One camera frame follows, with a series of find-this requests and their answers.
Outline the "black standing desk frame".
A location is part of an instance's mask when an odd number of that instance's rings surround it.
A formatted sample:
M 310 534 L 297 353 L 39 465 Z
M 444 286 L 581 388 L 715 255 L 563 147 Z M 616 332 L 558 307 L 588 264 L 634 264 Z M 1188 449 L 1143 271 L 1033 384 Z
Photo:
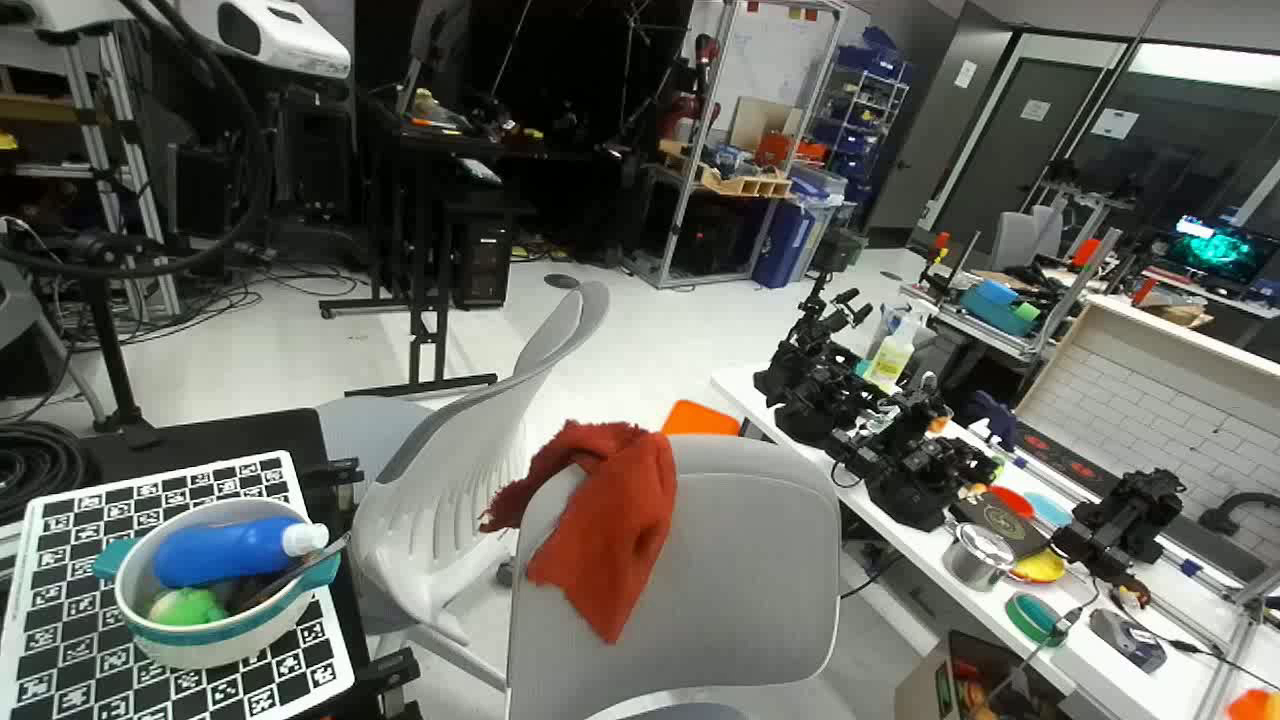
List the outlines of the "black standing desk frame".
M 378 91 L 355 100 L 355 136 L 367 168 L 367 282 L 364 301 L 324 301 L 321 316 L 394 313 L 408 322 L 408 371 L 378 384 L 378 396 L 461 391 L 492 384 L 492 371 L 451 376 L 451 217 L 447 178 L 463 162 L 497 162 L 499 147 L 475 136 L 415 129 Z

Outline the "metal cup on table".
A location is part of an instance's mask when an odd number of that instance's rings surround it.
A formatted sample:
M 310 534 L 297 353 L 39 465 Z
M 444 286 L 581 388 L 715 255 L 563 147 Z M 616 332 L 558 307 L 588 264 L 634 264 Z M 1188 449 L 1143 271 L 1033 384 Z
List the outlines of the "metal cup on table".
M 990 594 L 1014 569 L 1014 544 L 985 525 L 956 525 L 944 569 L 975 594 Z

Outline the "orange-red towel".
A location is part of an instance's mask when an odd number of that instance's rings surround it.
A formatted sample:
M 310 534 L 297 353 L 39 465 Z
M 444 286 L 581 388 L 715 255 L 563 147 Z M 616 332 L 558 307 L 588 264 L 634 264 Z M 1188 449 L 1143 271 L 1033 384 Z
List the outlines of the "orange-red towel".
M 673 439 L 640 424 L 569 421 L 527 461 L 527 473 L 497 492 L 481 530 L 521 530 L 531 496 L 563 469 L 581 469 L 584 481 L 524 575 L 561 588 L 581 619 L 616 643 L 673 534 Z

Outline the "black device on table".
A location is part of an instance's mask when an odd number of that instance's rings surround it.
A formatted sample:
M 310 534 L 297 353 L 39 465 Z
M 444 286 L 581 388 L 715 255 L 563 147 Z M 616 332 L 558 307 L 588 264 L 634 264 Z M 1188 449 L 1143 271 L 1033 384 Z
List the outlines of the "black device on table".
M 1182 516 L 1186 484 L 1170 469 L 1126 473 L 1096 503 L 1077 503 L 1054 544 L 1096 580 L 1122 584 L 1131 563 L 1163 555 L 1161 534 Z

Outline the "blue white bottle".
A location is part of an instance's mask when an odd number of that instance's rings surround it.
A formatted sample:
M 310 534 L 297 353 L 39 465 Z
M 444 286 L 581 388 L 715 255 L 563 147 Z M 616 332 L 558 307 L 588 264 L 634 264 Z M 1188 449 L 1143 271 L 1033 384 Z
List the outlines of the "blue white bottle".
M 238 525 L 188 525 L 154 554 L 154 575 L 164 588 L 204 588 L 224 580 L 279 575 L 331 540 L 324 525 L 262 516 Z

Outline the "white mesh-back chair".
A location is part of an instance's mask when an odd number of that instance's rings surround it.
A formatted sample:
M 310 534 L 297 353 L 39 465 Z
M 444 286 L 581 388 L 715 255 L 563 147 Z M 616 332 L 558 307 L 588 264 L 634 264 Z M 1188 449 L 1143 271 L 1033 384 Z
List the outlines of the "white mesh-back chair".
M 605 322 L 609 289 L 552 271 L 563 301 L 521 349 L 514 371 L 487 388 L 420 413 L 403 401 L 364 401 L 361 445 L 385 445 L 385 465 L 355 492 L 348 569 L 372 637 L 415 639 L 487 687 L 507 680 L 467 647 L 447 606 L 514 555 L 503 534 L 481 516 L 507 484 L 521 424 L 552 376 Z

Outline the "white teal bowl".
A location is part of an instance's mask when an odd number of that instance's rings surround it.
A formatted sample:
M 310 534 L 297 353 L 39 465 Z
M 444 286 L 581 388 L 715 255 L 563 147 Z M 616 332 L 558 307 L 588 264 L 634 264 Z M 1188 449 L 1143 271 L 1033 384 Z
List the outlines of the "white teal bowl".
M 154 575 L 154 554 L 170 534 L 188 525 L 238 525 L 262 516 L 291 516 L 315 525 L 304 509 L 291 509 L 285 502 L 240 496 L 178 514 L 172 522 L 114 540 L 98 554 L 91 571 L 114 584 L 114 599 L 149 662 L 164 670 L 219 670 L 249 662 L 252 652 L 291 631 L 313 599 L 331 584 L 346 549 L 340 538 L 331 538 L 321 554 L 297 560 L 279 575 L 204 584 L 224 606 L 224 619 L 216 623 L 156 623 L 149 618 L 154 599 L 161 594 L 172 594 Z

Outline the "green ball in bowl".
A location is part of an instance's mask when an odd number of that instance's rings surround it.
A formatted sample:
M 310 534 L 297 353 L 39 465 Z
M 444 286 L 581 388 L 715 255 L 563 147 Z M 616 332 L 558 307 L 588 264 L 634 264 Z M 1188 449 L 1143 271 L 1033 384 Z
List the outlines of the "green ball in bowl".
M 209 588 L 172 588 L 154 599 L 149 618 L 156 623 L 216 623 L 224 606 Z

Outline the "white brick pattern board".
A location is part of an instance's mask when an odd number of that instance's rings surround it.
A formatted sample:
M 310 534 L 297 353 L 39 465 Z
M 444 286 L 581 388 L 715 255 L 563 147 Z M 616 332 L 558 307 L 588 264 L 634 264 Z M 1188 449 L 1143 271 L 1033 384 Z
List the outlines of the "white brick pattern board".
M 1018 417 L 1109 473 L 1170 469 L 1186 516 L 1280 492 L 1280 365 L 1094 296 Z

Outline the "checkered calibration board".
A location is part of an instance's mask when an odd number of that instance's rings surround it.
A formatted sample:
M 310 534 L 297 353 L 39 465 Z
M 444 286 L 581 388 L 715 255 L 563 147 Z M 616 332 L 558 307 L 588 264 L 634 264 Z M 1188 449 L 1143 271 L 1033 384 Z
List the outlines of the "checkered calibration board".
M 149 608 L 156 580 L 125 571 L 125 554 L 164 522 L 249 502 L 262 516 L 310 516 L 289 452 L 170 469 L 98 490 L 38 496 L 15 534 L 15 569 L 0 643 L 5 720 L 302 720 L 355 683 L 340 612 L 324 580 L 304 575 L 271 619 L 278 639 L 216 662 L 128 623 L 121 598 Z

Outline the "teal box on table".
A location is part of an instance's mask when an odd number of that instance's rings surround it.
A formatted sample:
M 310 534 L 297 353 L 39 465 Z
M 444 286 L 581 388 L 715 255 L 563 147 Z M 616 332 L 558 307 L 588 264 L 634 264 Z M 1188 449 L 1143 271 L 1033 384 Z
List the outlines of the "teal box on table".
M 1039 328 L 1039 307 L 1000 282 L 975 282 L 961 296 L 961 307 L 1014 338 L 1033 338 Z

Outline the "white work table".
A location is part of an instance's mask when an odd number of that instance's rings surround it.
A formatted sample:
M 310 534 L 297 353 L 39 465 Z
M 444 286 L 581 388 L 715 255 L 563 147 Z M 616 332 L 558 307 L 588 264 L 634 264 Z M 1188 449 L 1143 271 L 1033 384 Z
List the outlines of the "white work table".
M 1054 680 L 1066 698 L 1081 698 L 1103 720 L 1227 720 L 1227 705 L 1254 687 L 1280 687 L 1280 631 L 1227 606 L 1219 594 L 1188 575 L 1170 554 L 1161 563 L 1138 571 L 1154 588 L 1154 606 L 1138 612 L 1163 647 L 1170 662 L 1158 674 L 1139 674 L 1113 643 L 1088 628 L 1094 608 L 1109 608 L 1109 594 L 1085 571 L 1061 584 L 995 580 L 994 588 L 970 588 L 944 569 L 950 530 L 922 534 L 897 525 L 870 496 L 865 481 L 849 481 L 820 449 L 806 449 L 784 435 L 771 407 L 753 384 L 750 369 L 726 369 L 712 388 L 768 439 L 820 469 L 820 481 L 838 502 L 883 538 L 918 571 L 923 571 L 972 623 L 1014 647 L 1033 674 Z M 1018 594 L 1039 598 L 1055 612 L 1081 612 L 1061 647 L 1037 647 L 1010 618 L 1006 606 Z

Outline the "blue bin in background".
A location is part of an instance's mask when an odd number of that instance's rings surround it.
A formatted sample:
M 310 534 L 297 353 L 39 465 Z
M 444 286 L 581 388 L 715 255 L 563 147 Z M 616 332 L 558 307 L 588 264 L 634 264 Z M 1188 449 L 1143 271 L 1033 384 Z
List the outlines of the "blue bin in background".
M 784 289 L 800 264 L 808 233 L 813 233 L 813 213 L 806 204 L 794 204 L 794 202 L 776 204 L 753 282 L 764 289 Z

